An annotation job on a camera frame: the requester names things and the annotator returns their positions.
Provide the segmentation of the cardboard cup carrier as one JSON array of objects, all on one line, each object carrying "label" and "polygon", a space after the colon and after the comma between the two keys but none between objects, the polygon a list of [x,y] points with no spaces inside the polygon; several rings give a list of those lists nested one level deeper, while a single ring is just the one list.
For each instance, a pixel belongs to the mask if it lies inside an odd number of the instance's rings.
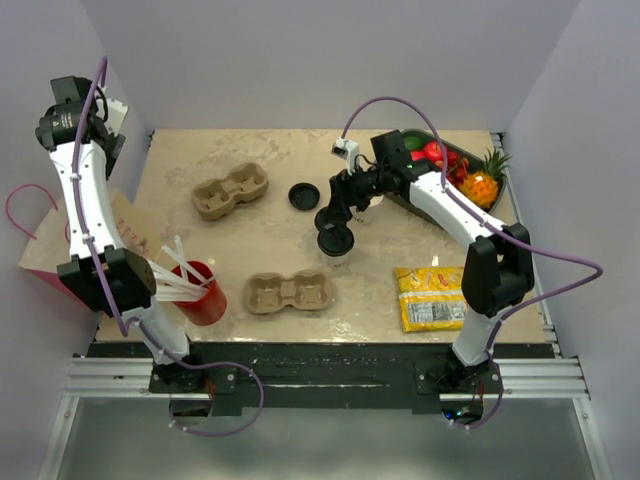
[{"label": "cardboard cup carrier", "polygon": [[207,180],[193,188],[191,201],[204,221],[216,221],[241,203],[250,203],[266,193],[269,178],[257,163],[243,163],[223,178]]},{"label": "cardboard cup carrier", "polygon": [[256,315],[271,315],[285,307],[299,311],[320,311],[332,302],[329,277],[316,270],[302,270],[285,277],[279,273],[258,273],[244,286],[246,308]]}]

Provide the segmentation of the brown paper bag pink handles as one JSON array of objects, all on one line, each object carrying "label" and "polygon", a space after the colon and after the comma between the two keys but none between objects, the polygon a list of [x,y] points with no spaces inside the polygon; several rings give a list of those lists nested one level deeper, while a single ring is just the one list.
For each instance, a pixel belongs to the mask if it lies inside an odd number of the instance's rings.
[{"label": "brown paper bag pink handles", "polygon": [[[109,188],[111,209],[119,236],[127,249],[156,261],[161,254],[161,240],[147,217],[136,209],[118,189]],[[19,266],[45,281],[58,291],[78,301],[61,283],[56,267],[69,261],[69,230],[64,199],[56,199],[34,232],[23,252]]]}]

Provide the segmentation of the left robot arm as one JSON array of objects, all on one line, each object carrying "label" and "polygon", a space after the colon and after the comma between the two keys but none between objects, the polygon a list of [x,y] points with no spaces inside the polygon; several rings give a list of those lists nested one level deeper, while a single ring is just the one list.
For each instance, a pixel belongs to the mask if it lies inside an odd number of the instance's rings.
[{"label": "left robot arm", "polygon": [[125,246],[112,210],[107,181],[126,140],[120,128],[128,108],[86,78],[56,78],[51,88],[55,102],[35,134],[55,167],[67,211],[69,260],[58,265],[58,278],[90,310],[113,318],[122,335],[143,335],[157,381],[196,392],[207,368],[167,319],[151,265]]}]

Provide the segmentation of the white paper cup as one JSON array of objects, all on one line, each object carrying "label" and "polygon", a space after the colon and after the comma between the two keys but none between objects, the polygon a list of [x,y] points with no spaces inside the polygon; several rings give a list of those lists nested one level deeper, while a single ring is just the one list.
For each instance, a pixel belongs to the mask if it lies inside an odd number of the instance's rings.
[{"label": "white paper cup", "polygon": [[384,201],[384,196],[375,196],[370,199],[366,209],[361,210],[357,206],[352,206],[350,212],[352,220],[359,225],[371,223],[379,211],[379,205]]},{"label": "white paper cup", "polygon": [[346,226],[322,229],[317,236],[317,245],[329,267],[343,265],[355,245],[353,232]]}]

